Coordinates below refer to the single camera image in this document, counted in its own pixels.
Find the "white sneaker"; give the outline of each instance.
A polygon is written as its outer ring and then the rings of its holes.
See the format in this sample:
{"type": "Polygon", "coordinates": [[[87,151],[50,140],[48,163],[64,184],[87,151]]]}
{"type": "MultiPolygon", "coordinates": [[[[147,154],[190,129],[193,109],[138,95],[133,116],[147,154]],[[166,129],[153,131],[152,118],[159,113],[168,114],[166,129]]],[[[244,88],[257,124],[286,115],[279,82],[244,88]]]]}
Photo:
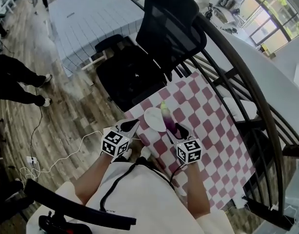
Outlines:
{"type": "Polygon", "coordinates": [[[51,105],[52,100],[50,98],[45,99],[45,103],[42,105],[42,107],[48,107],[51,105]]]}
{"type": "Polygon", "coordinates": [[[52,75],[51,74],[45,75],[45,80],[44,80],[44,82],[43,82],[43,84],[41,86],[43,86],[44,84],[48,83],[51,79],[52,79],[52,75]]]}
{"type": "Polygon", "coordinates": [[[140,157],[144,157],[146,160],[149,159],[151,152],[148,147],[144,146],[140,152],[140,157]]]}
{"type": "Polygon", "coordinates": [[[128,151],[126,151],[122,154],[122,157],[124,157],[124,158],[126,158],[126,160],[128,160],[129,157],[131,156],[131,154],[132,154],[132,149],[130,148],[128,151]]]}

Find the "white plate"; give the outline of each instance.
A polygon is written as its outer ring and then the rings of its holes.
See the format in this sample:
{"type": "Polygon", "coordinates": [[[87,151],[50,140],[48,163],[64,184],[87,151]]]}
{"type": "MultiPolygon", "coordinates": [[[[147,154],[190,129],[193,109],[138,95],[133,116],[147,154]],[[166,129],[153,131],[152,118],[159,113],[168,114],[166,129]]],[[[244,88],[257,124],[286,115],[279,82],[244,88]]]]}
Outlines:
{"type": "Polygon", "coordinates": [[[161,109],[157,107],[147,108],[144,113],[145,122],[157,132],[165,132],[165,124],[162,119],[161,109]]]}

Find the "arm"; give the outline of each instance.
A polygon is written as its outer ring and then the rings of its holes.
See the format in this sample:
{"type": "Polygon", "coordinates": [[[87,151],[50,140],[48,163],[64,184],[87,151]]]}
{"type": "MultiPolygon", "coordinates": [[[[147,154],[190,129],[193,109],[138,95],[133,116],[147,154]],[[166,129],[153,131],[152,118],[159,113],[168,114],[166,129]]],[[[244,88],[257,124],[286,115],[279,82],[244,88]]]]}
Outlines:
{"type": "Polygon", "coordinates": [[[187,209],[191,215],[197,219],[210,213],[210,202],[203,185],[197,162],[189,164],[187,167],[187,209]]]}
{"type": "Polygon", "coordinates": [[[83,205],[95,194],[113,157],[104,152],[95,163],[74,182],[77,197],[83,205]]]}

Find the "fiducial marker cube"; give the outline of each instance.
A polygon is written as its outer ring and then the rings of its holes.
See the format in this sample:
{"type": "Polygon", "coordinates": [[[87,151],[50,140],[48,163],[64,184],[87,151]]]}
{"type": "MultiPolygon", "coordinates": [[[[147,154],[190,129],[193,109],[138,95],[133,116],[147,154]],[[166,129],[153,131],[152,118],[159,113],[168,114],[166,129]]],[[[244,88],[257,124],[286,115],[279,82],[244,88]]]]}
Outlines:
{"type": "Polygon", "coordinates": [[[101,150],[112,157],[118,157],[128,150],[129,141],[129,138],[111,130],[102,137],[101,150]]]}
{"type": "Polygon", "coordinates": [[[185,164],[200,160],[201,154],[202,145],[198,138],[177,144],[177,156],[185,164]]]}

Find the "black office chair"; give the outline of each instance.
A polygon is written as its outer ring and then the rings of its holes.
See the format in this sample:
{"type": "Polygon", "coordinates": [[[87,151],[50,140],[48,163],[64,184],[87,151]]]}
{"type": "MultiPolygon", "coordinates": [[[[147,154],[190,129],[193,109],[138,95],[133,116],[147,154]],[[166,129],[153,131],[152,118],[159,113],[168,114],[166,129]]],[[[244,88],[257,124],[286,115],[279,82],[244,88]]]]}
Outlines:
{"type": "Polygon", "coordinates": [[[196,22],[199,8],[194,0],[146,0],[144,19],[136,42],[120,50],[115,35],[96,46],[96,52],[112,47],[114,56],[96,72],[110,98],[124,112],[172,80],[180,63],[206,46],[206,35],[196,22]]]}

